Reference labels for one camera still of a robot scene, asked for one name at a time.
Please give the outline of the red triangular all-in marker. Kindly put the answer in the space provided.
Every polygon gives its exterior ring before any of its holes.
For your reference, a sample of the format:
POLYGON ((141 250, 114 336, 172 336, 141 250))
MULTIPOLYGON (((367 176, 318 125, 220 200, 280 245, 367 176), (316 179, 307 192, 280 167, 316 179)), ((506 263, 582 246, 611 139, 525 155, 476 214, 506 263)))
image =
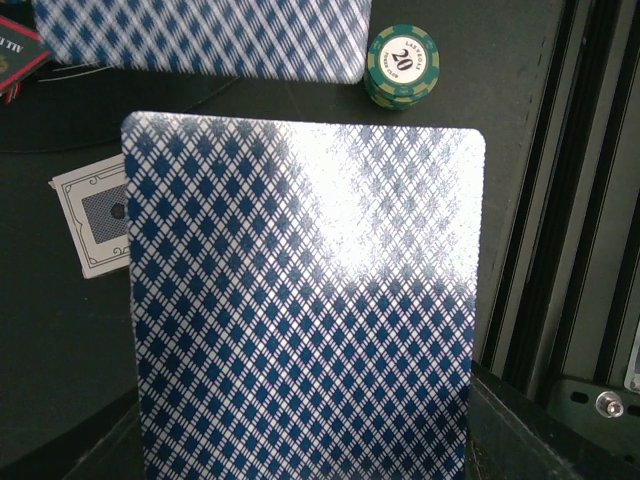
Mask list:
POLYGON ((51 60, 51 52, 32 28, 1 17, 1 101, 11 103, 21 83, 51 60))

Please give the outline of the blue patterned card deck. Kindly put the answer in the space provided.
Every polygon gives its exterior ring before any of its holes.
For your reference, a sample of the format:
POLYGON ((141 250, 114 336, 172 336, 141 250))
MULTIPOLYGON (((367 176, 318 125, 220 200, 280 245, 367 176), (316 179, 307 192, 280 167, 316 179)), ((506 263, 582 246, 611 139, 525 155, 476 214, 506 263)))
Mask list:
POLYGON ((122 125, 149 479, 460 479, 474 129, 122 125))

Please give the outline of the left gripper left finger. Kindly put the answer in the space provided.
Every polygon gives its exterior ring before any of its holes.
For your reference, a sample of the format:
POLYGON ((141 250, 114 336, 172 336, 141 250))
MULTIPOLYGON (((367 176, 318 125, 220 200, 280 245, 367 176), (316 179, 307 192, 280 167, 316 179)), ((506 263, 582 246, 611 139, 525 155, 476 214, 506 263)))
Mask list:
POLYGON ((1 468, 3 479, 143 479, 139 402, 125 394, 1 468))

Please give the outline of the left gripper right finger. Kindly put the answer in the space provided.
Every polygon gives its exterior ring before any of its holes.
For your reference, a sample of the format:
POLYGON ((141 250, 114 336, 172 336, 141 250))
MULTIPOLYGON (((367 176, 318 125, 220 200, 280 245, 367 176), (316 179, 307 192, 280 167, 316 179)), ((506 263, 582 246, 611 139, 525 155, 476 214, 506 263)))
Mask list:
POLYGON ((553 419, 472 364, 468 479, 637 479, 639 469, 553 419))

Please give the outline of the blue card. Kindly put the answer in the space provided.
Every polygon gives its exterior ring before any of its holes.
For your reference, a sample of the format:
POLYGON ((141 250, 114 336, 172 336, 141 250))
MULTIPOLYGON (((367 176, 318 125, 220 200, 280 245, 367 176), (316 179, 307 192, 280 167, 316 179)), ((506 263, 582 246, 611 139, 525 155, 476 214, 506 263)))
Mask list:
POLYGON ((64 64, 354 84, 369 1, 36 1, 42 42, 64 64))

